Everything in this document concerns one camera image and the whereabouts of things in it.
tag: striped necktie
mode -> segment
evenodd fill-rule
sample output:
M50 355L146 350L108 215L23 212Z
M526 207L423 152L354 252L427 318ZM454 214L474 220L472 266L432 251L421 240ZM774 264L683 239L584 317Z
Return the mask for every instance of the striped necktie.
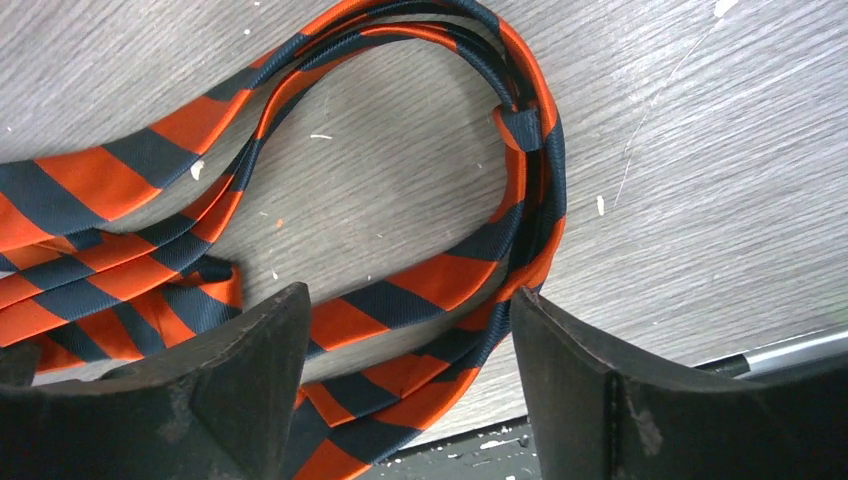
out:
M439 21L387 17L439 14ZM473 19L504 47L445 19ZM281 46L153 125L85 151L0 165L0 348L43 348L39 371L134 360L236 316L239 271L206 255L235 212L269 136L327 72L408 39L468 61L500 105L494 120L508 180L487 221L453 248L314 307L308 356L434 319L495 275L497 289L446 333L360 372L305 385L284 478L352 478L444 414L508 334L516 289L541 288L565 227L565 146L550 90L527 45L473 0L347 0ZM137 209L219 138L261 85L293 67L212 187L134 233L96 227Z

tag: table surface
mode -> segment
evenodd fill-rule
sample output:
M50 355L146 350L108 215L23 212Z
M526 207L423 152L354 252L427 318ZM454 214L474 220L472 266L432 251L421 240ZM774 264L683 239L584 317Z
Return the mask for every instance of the table surface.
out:
M845 321L848 9L741 0L719 20L712 0L486 4L536 53L565 128L569 223L547 297L687 364ZM330 5L7 0L0 159L141 128ZM296 280L321 301L455 244L504 187L496 102L461 59L425 42L344 64L268 143L212 253L240 264L250 306ZM261 104L213 148L199 181L186 175L110 228L149 224L197 196ZM448 321L310 362L305 379L408 350ZM507 340L419 441L523 413Z

